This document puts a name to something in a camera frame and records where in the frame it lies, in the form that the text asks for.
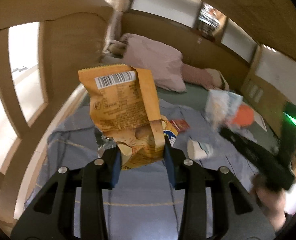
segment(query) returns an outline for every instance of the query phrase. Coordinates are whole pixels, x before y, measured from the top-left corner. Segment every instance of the metal bolt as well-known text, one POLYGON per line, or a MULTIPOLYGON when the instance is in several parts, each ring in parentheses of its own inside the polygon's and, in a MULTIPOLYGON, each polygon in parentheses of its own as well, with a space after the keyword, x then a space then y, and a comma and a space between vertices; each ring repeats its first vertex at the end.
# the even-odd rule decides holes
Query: metal bolt
POLYGON ((103 159, 96 159, 95 160, 95 165, 100 166, 100 165, 103 165, 103 164, 104 164, 104 160, 103 159))
POLYGON ((191 159, 185 159, 183 161, 183 163, 184 163, 184 165, 191 166, 193 164, 193 160, 191 160, 191 159))
POLYGON ((222 166, 220 167, 220 172, 223 174, 227 174, 229 173, 229 169, 226 166, 222 166))
POLYGON ((67 170, 68 170, 67 167, 60 167, 60 168, 58 169, 58 172, 61 173, 61 174, 63 174, 63 173, 66 173, 67 170))

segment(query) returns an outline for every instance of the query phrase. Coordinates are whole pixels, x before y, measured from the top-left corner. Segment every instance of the green light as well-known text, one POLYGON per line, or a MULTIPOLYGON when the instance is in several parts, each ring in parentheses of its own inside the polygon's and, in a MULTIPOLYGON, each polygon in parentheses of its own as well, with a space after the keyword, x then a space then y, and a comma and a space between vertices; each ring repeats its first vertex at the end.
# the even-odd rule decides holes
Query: green light
POLYGON ((296 119, 294 119, 293 117, 291 117, 290 115, 288 115, 286 112, 283 112, 287 117, 290 118, 290 121, 293 122, 296 125, 296 119))

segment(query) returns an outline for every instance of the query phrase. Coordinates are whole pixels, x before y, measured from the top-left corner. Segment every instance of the white barcode label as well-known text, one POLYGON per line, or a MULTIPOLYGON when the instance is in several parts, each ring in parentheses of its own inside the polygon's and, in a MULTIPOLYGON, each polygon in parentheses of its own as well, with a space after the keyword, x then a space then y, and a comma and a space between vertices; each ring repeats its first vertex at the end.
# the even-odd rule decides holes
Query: white barcode label
POLYGON ((98 89, 110 87, 116 84, 125 83, 136 80, 135 71, 121 72, 113 75, 96 77, 95 81, 98 89))

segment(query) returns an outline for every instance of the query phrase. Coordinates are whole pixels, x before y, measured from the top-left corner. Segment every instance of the pink pillow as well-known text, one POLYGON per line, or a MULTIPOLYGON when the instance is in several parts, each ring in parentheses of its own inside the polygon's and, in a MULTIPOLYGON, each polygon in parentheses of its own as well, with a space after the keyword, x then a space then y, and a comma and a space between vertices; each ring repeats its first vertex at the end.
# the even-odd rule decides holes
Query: pink pillow
POLYGON ((202 86, 207 90, 216 89, 211 74, 205 69, 183 64, 181 74, 185 82, 202 86))
POLYGON ((150 69, 157 87, 177 92, 186 91, 186 85, 181 77, 180 51, 144 36, 130 33, 124 36, 128 39, 122 59, 124 64, 150 69))

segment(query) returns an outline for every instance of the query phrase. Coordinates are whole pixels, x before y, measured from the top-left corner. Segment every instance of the orange round object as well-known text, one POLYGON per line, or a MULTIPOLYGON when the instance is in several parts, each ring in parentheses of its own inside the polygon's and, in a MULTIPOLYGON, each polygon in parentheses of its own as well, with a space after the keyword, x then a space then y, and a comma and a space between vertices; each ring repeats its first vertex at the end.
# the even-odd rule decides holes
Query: orange round object
POLYGON ((235 118, 232 120, 233 124, 240 127, 252 125, 254 122, 254 111, 253 109, 245 104, 239 106, 235 118))

